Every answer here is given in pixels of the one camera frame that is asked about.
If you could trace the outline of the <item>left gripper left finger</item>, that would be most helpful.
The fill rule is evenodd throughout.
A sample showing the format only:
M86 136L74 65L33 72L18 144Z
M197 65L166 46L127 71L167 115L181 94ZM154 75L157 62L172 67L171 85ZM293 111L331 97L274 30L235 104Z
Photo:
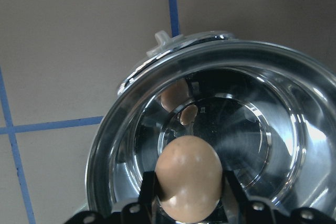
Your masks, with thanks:
M144 172L136 202L125 205L121 211L113 212L107 217L95 211L82 211L68 219L66 223L153 223L152 205L157 185L156 173Z

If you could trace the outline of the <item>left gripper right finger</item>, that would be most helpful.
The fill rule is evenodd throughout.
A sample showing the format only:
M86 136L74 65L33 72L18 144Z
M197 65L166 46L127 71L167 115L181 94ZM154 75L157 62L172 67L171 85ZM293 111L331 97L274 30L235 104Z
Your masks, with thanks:
M222 179L222 204L228 223L335 223L314 208L301 207L285 215L265 198L249 199L233 171L224 171Z

